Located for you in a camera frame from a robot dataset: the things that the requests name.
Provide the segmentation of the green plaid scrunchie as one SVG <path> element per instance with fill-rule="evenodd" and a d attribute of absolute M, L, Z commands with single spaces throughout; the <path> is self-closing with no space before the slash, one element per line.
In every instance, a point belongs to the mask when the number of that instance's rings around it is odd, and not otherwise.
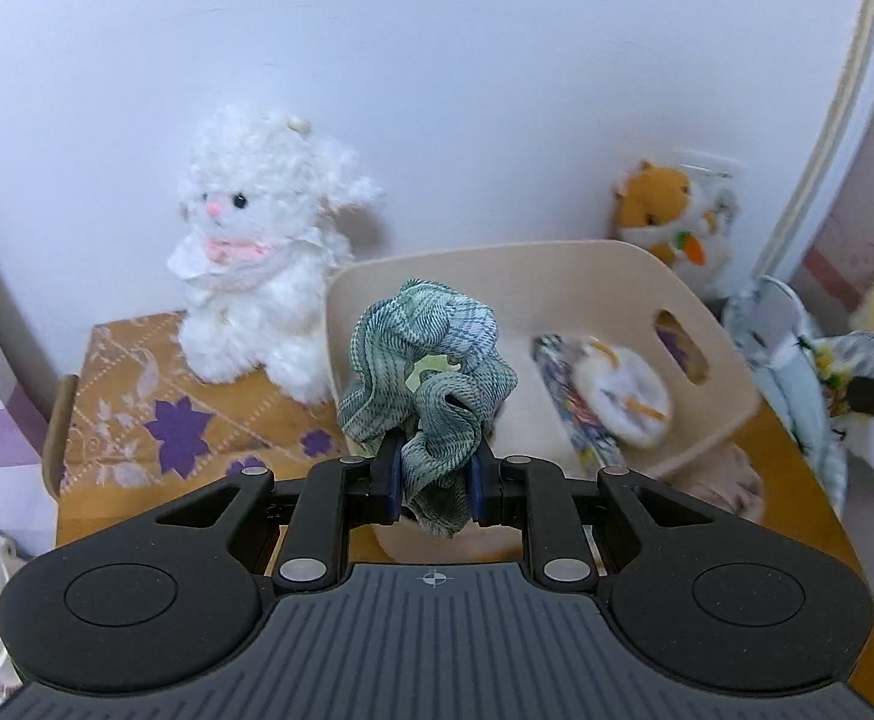
<path fill-rule="evenodd" d="M 361 315 L 349 341 L 354 380 L 338 419 L 362 447 L 405 427 L 404 505 L 428 533 L 471 520 L 464 466 L 518 385 L 497 349 L 494 309 L 435 281 L 411 280 Z"/>

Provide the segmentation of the white wall outlet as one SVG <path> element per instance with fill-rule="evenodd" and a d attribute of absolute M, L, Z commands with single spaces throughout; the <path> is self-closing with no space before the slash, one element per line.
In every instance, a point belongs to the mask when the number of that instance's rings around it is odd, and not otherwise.
<path fill-rule="evenodd" d="M 744 166 L 738 160 L 700 151 L 700 149 L 677 148 L 672 159 L 681 171 L 687 172 L 700 185 L 706 185 L 711 192 L 734 190 L 744 174 Z"/>

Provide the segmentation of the white fluffy plush toy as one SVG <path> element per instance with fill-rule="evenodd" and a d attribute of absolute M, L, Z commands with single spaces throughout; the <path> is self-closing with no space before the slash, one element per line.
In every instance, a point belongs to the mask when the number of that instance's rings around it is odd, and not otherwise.
<path fill-rule="evenodd" d="M 674 418 L 668 387 L 633 349 L 585 338 L 572 364 L 573 387 L 615 440 L 654 449 Z"/>

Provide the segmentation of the white fluffy lamb plush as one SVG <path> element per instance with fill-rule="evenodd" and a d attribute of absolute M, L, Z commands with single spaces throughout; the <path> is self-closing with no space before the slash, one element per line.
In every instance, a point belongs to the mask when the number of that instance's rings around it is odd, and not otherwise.
<path fill-rule="evenodd" d="M 338 218 L 382 191 L 354 149 L 282 110 L 227 106 L 199 128 L 169 257 L 185 288 L 178 344 L 207 383 L 265 372 L 305 405 L 329 397 L 326 289 L 354 260 Z"/>

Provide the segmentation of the orange hamster plush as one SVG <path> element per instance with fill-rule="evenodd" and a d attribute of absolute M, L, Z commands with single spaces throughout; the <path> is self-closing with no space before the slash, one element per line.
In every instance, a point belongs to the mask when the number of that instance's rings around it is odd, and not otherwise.
<path fill-rule="evenodd" d="M 614 234 L 647 250 L 702 299 L 715 298 L 733 257 L 738 200 L 726 185 L 642 161 L 612 189 Z"/>

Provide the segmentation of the white green snack bag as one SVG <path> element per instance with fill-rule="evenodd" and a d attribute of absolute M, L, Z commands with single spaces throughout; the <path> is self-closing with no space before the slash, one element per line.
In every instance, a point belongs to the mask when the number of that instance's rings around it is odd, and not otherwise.
<path fill-rule="evenodd" d="M 850 429 L 874 472 L 874 332 L 856 332 L 807 341 L 832 419 Z"/>

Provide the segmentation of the beige plastic storage bin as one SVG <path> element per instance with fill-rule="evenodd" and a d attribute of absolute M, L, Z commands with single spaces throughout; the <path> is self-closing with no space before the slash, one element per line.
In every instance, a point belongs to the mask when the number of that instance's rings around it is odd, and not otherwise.
<path fill-rule="evenodd" d="M 718 322 L 647 252 L 540 242 L 359 263 L 332 280 L 326 346 L 347 444 L 391 429 L 404 511 L 377 530 L 400 562 L 491 561 L 512 528 L 469 517 L 477 450 L 590 479 L 671 476 L 728 447 L 756 388 Z"/>

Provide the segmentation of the floral brown table runner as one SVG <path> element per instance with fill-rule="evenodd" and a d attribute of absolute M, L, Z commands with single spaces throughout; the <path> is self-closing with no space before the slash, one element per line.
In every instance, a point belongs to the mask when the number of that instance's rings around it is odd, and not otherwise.
<path fill-rule="evenodd" d="M 300 405 L 265 372 L 202 382 L 178 344 L 178 312 L 92 328 L 77 376 L 62 494 L 201 483 L 245 465 L 293 470 L 339 454 L 329 403 Z"/>

